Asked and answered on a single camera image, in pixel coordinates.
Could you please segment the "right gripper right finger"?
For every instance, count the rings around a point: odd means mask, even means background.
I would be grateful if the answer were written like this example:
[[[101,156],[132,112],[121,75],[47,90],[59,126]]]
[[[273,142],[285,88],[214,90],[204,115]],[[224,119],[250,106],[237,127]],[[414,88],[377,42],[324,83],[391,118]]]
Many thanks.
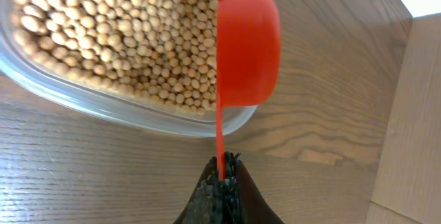
[[[242,218],[250,224],[283,224],[283,221],[268,206],[254,180],[247,171],[245,164],[238,158],[240,154],[224,153],[235,176],[238,186],[238,198],[242,210]]]

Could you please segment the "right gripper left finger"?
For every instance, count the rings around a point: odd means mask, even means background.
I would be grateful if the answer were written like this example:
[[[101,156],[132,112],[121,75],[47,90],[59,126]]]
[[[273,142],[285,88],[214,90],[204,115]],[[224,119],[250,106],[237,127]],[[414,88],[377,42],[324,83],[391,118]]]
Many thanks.
[[[219,187],[217,159],[212,157],[204,167],[187,205],[174,224],[221,223],[223,214]]]

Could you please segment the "red measuring scoop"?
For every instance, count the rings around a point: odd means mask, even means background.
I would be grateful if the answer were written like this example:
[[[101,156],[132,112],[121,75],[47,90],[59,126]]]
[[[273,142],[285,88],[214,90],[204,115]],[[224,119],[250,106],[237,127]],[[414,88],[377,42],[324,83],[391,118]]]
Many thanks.
[[[218,0],[216,157],[226,177],[223,109],[259,105],[274,91],[280,67],[280,15],[274,0]]]

